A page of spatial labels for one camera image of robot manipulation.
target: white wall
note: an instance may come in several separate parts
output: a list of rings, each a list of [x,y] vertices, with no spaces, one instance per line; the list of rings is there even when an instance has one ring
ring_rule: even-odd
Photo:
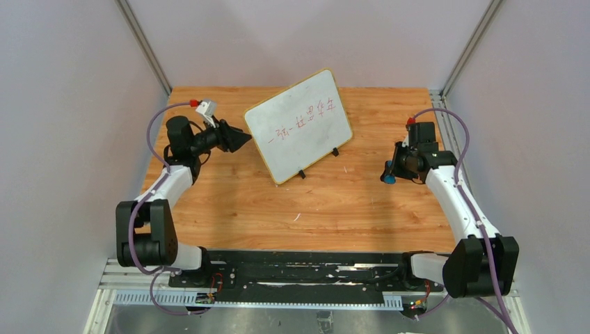
[[[450,107],[478,202],[520,244],[533,333],[590,328],[590,2],[505,1]]]
[[[80,333],[165,96],[114,1],[3,1],[0,31],[0,332]]]
[[[441,88],[489,0],[130,0],[173,86]]]

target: cable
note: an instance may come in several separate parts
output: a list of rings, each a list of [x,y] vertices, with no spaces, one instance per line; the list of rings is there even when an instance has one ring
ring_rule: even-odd
[[[207,161],[209,161],[209,158],[211,157],[211,151],[209,151],[207,153],[207,158],[201,163],[201,166],[204,165]]]
[[[475,218],[475,222],[477,224],[477,227],[481,230],[481,235],[484,237],[484,243],[486,244],[486,250],[488,252],[488,260],[489,260],[488,263],[490,266],[490,274],[492,276],[492,286],[494,288],[494,293],[496,295],[496,299],[498,300],[498,305],[500,307],[500,310],[502,311],[502,318],[501,319],[508,326],[508,328],[510,329],[510,331],[513,334],[518,334],[518,332],[514,328],[514,324],[512,323],[512,320],[510,319],[510,315],[508,314],[508,310],[506,309],[506,304],[504,303],[504,299],[502,299],[502,293],[500,292],[500,284],[498,283],[497,276],[496,276],[497,274],[496,274],[496,268],[495,268],[494,254],[493,254],[490,238],[489,238],[488,233],[486,231],[486,226],[481,222],[481,217],[479,216],[479,213],[475,209],[475,206],[473,205],[473,203],[471,202],[469,197],[467,197],[467,193],[463,189],[463,185],[459,184],[459,171],[461,169],[461,164],[463,163],[463,160],[465,159],[465,154],[467,153],[467,149],[469,148],[469,140],[470,140],[469,130],[467,128],[467,125],[461,119],[461,117],[459,117],[459,115],[457,115],[456,113],[454,113],[450,110],[444,109],[444,108],[425,109],[425,110],[420,111],[419,113],[415,114],[412,117],[412,119],[415,120],[416,117],[418,117],[424,113],[428,113],[430,111],[440,111],[440,112],[443,112],[443,113],[453,116],[461,124],[461,126],[463,127],[463,131],[465,132],[465,147],[463,147],[463,150],[461,151],[461,154],[459,155],[459,159],[457,160],[457,165],[455,166],[455,171],[454,171],[455,185],[457,185],[457,189],[459,190],[461,197],[463,198],[463,200],[465,201],[465,203],[469,207],[469,210],[471,211],[471,213],[473,214],[473,217]]]
[[[366,280],[366,281],[364,281],[364,283],[365,284],[373,284],[373,283],[381,282],[382,280],[386,280],[388,278],[396,276],[399,273],[401,273],[401,266],[398,266],[394,271],[387,273],[383,276],[379,276],[379,277],[375,277],[375,278],[371,278],[369,280]]]
[[[476,297],[475,299],[477,299],[480,303],[484,304],[484,306],[486,306],[490,311],[492,311],[492,313],[495,314],[496,317],[498,317],[500,320],[502,320],[502,322],[504,322],[506,327],[509,327],[508,323],[506,323],[506,321],[504,320],[502,313],[500,313],[500,311],[496,310],[496,308],[493,307],[492,304],[488,303],[488,301],[483,299],[482,297]]]
[[[438,310],[441,306],[443,306],[444,303],[447,302],[447,300],[449,300],[449,297],[451,295],[447,294],[445,295],[445,297],[440,301],[440,303],[437,304],[437,306],[433,307],[430,310],[427,310],[425,313],[422,313],[421,315],[417,315],[416,317],[418,319],[422,319],[424,317],[428,317],[429,315],[433,314],[436,310]]]
[[[426,295],[418,299],[411,308],[416,308],[416,306],[426,303],[428,296],[430,296],[430,282],[428,280],[425,280],[424,284],[426,285]]]
[[[147,126],[147,132],[146,132],[147,147],[150,149],[150,152],[154,155],[154,157],[156,157],[156,159],[158,159],[161,163],[164,164],[164,166],[166,167],[166,173],[164,173],[162,178],[158,182],[156,182],[156,184],[152,187],[152,189],[150,191],[148,191],[148,193],[138,201],[137,205],[135,205],[135,207],[131,211],[131,216],[129,217],[128,239],[129,239],[129,252],[131,253],[131,258],[133,259],[133,263],[134,263],[135,267],[137,267],[137,269],[139,269],[139,271],[141,271],[142,273],[144,273],[146,275],[154,274],[154,278],[152,279],[152,282],[150,283],[150,299],[152,300],[152,303],[154,304],[154,306],[156,306],[156,308],[158,308],[160,311],[166,313],[167,315],[201,315],[201,314],[205,313],[206,311],[208,311],[210,308],[208,308],[206,310],[202,310],[202,311],[174,312],[174,311],[171,311],[171,310],[163,307],[162,305],[158,304],[158,302],[156,301],[156,298],[154,297],[154,284],[156,283],[156,279],[165,271],[171,272],[171,271],[175,271],[178,269],[172,268],[172,267],[158,266],[156,269],[147,270],[139,262],[139,259],[137,257],[137,252],[135,250],[135,243],[134,243],[134,238],[133,238],[133,236],[134,236],[134,222],[135,222],[135,218],[137,217],[137,213],[139,211],[139,208],[143,205],[143,203],[145,203],[145,201],[147,201],[150,197],[153,196],[153,194],[156,193],[156,191],[159,189],[159,187],[166,181],[166,179],[168,179],[168,176],[170,175],[170,164],[168,162],[166,162],[166,160],[164,158],[162,158],[156,152],[156,150],[154,149],[154,146],[152,145],[152,142],[150,141],[150,132],[152,131],[152,126],[153,126],[155,120],[158,118],[158,116],[160,116],[162,113],[166,112],[167,110],[169,110],[171,108],[175,108],[177,106],[193,106],[195,104],[195,102],[196,102],[196,100],[191,100],[189,102],[180,102],[180,103],[171,104],[165,108],[162,108],[158,112],[156,112],[154,114],[154,116],[152,117],[152,119],[150,120],[150,123]]]
[[[206,310],[201,310],[201,311],[186,311],[186,312],[175,312],[175,311],[171,311],[168,308],[163,307],[162,305],[158,304],[158,302],[156,301],[156,297],[154,296],[154,284],[156,283],[156,279],[158,278],[158,276],[160,276],[164,271],[171,271],[168,268],[164,268],[162,269],[159,273],[156,273],[154,275],[154,278],[152,279],[152,282],[150,283],[150,299],[152,300],[152,303],[154,304],[154,306],[156,306],[158,308],[158,310],[166,313],[167,315],[202,315],[203,313],[205,313],[206,311],[210,310],[211,308],[207,308]]]
[[[152,117],[152,119],[150,120],[150,123],[147,126],[147,131],[145,134],[145,138],[147,141],[147,148],[150,149],[150,152],[154,155],[154,157],[156,157],[156,159],[158,159],[161,163],[164,164],[164,166],[166,167],[166,173],[164,173],[164,176],[162,176],[162,178],[158,182],[156,182],[156,184],[152,187],[152,190],[148,191],[148,193],[138,201],[137,205],[131,211],[131,216],[129,217],[129,230],[128,230],[127,238],[129,240],[129,250],[131,253],[131,258],[133,259],[133,264],[135,264],[135,267],[137,267],[137,269],[139,269],[139,271],[141,271],[145,275],[152,275],[153,273],[156,273],[159,270],[163,269],[163,267],[160,266],[160,267],[157,267],[156,269],[153,269],[153,270],[147,270],[139,262],[139,258],[137,257],[137,252],[135,251],[135,242],[133,240],[135,218],[137,217],[137,213],[139,212],[139,208],[143,205],[143,203],[145,203],[146,200],[148,200],[150,197],[152,197],[153,194],[156,193],[156,191],[166,181],[166,179],[168,179],[168,176],[170,175],[170,164],[168,162],[166,162],[166,160],[164,160],[164,158],[160,157],[160,155],[154,149],[154,146],[152,145],[152,142],[150,140],[150,133],[152,132],[152,126],[154,125],[154,122],[156,121],[158,116],[160,116],[162,113],[166,112],[169,109],[175,108],[177,106],[190,106],[190,105],[191,105],[190,102],[180,102],[180,103],[174,103],[174,104],[171,104],[165,108],[162,108],[158,112],[155,113],[155,115]]]

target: white whiteboard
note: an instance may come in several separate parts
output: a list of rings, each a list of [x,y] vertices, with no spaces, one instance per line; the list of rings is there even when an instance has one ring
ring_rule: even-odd
[[[244,115],[274,182],[281,184],[352,138],[330,70],[322,70]]]

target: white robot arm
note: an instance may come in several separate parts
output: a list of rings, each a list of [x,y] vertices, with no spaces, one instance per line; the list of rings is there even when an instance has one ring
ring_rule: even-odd
[[[201,271],[204,278],[210,277],[207,250],[178,242],[171,210],[197,180],[202,165],[200,155],[211,154],[214,148],[235,152],[252,136],[224,120],[217,120],[215,102],[193,100],[190,105],[196,107],[196,113],[205,121],[205,130],[194,134],[191,124],[195,124],[184,116],[168,120],[170,145],[164,149],[166,165],[160,177],[135,200],[117,206],[117,259],[123,267],[136,266],[135,256],[143,267],[156,265]],[[151,225],[150,232],[135,232],[135,228],[147,224]]]
[[[450,256],[424,251],[404,253],[404,280],[434,281],[444,285],[454,298],[494,295],[489,268],[491,254],[486,250],[482,225],[490,235],[500,291],[507,294],[518,258],[516,240],[503,237],[486,218],[464,186],[462,172],[456,171],[454,154],[438,149],[434,123],[409,122],[407,128],[408,136],[395,144],[393,159],[385,163],[381,181],[393,184],[395,177],[401,177],[419,179],[426,184],[440,203],[457,246]]]

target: wood grain surface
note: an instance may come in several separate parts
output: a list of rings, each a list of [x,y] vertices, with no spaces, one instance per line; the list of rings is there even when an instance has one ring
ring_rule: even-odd
[[[283,88],[176,87],[169,103],[209,98],[216,117],[247,129],[244,111]],[[178,239],[207,248],[301,251],[452,251],[447,220],[426,186],[379,181],[395,141],[414,113],[431,107],[426,89],[341,88],[353,138],[299,177],[276,186],[253,141],[235,153],[215,149],[173,209]],[[199,124],[190,107],[172,109]],[[434,121],[434,114],[420,120]],[[168,144],[162,124],[156,151]],[[157,179],[152,159],[144,189]]]

